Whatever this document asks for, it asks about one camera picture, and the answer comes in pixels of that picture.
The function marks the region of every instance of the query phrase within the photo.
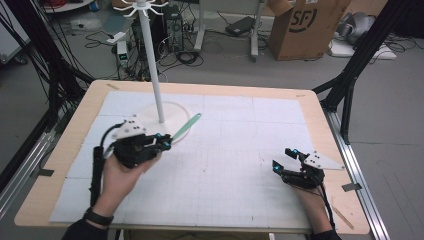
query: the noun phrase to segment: white stand base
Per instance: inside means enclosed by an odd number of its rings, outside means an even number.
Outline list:
[[[173,102],[163,102],[165,122],[160,123],[156,104],[151,104],[137,114],[137,118],[146,128],[146,135],[160,133],[162,135],[174,134],[190,119],[190,114],[181,105]],[[187,135],[188,131],[172,142],[175,143]]]

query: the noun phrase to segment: floor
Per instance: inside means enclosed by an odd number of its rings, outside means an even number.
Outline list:
[[[96,14],[103,24],[116,15],[109,8]],[[218,15],[211,13],[207,17],[208,28],[223,30],[225,22]],[[112,27],[125,29],[129,23],[122,20],[121,25]],[[270,30],[271,24],[272,20],[263,20],[263,33]],[[74,55],[96,78],[116,77],[113,75],[116,60],[110,47],[85,48],[87,34],[67,36]],[[424,40],[417,42],[424,46]],[[159,78],[162,82],[173,83],[312,89],[337,76],[349,61],[325,55],[316,61],[281,62],[275,61],[266,49],[260,51],[254,63],[247,57],[249,50],[246,40],[207,33],[201,66],[178,66]],[[420,107],[424,102],[423,75],[424,50],[415,47],[397,53],[394,61],[377,60],[370,64],[361,74],[354,93],[351,145],[391,239],[418,240],[424,235],[424,161],[421,159],[424,155],[424,109]],[[3,156],[0,170],[3,170],[47,109],[47,99],[31,64],[2,66],[0,102],[0,152]],[[2,239],[60,239],[62,236],[64,229],[22,228],[14,224],[14,216],[34,180],[29,178],[0,221]],[[276,237],[292,238],[303,239],[303,236]],[[370,234],[342,238],[373,239]]]

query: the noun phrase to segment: white device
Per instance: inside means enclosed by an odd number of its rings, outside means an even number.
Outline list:
[[[128,67],[128,49],[126,41],[119,41],[116,45],[116,56],[121,67]]]

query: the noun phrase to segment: power strip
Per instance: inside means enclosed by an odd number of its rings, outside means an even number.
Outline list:
[[[123,33],[123,32],[119,32],[119,33],[117,33],[117,34],[115,34],[114,36],[113,36],[113,38],[111,38],[111,39],[108,39],[108,40],[106,40],[108,43],[111,43],[111,44],[115,44],[117,41],[119,41],[121,38],[123,38],[123,37],[125,37],[125,33]]]

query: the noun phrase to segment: black wristband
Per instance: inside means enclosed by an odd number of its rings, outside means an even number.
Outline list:
[[[93,212],[93,208],[90,207],[87,209],[87,211],[85,211],[84,220],[90,220],[93,223],[102,225],[102,226],[109,226],[110,223],[113,221],[113,216],[112,217],[103,217],[100,216],[97,213]]]

